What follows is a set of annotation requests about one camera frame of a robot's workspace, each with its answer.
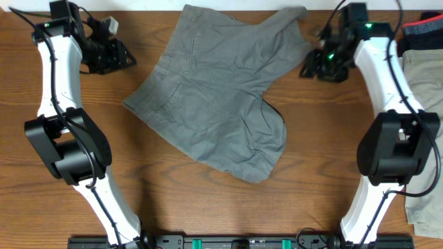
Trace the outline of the grey shorts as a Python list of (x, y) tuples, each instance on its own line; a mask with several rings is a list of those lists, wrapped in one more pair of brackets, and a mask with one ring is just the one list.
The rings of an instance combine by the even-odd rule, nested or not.
[(311, 50), (303, 6), (259, 24), (186, 5), (149, 77), (123, 106), (191, 159), (250, 183), (266, 180), (287, 143), (263, 98)]

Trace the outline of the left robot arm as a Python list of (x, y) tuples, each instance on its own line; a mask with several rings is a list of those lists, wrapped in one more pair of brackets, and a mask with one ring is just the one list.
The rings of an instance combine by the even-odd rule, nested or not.
[(114, 36), (118, 22), (92, 15), (83, 21), (81, 7), (52, 1), (50, 19), (33, 24), (33, 41), (43, 65), (42, 101), (37, 118), (24, 124), (27, 139), (48, 171), (80, 193), (103, 225), (105, 238), (69, 239), (69, 248), (154, 248), (141, 220), (124, 200), (111, 170), (106, 136), (82, 105), (80, 67), (104, 75), (136, 64)]

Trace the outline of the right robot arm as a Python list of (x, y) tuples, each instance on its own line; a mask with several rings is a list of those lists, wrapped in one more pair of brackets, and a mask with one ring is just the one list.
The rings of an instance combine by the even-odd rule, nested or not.
[(406, 81), (397, 56), (396, 28), (371, 22), (361, 2), (342, 1), (333, 15), (338, 32), (325, 25), (321, 46), (308, 54), (300, 76), (339, 83), (351, 68), (359, 69), (374, 121), (357, 148), (361, 178), (338, 232), (301, 230), (296, 243), (299, 248), (412, 248), (411, 237), (380, 236), (377, 230), (392, 200), (405, 194), (405, 186), (423, 172), (429, 155), (439, 155), (435, 139), (440, 119), (424, 110)]

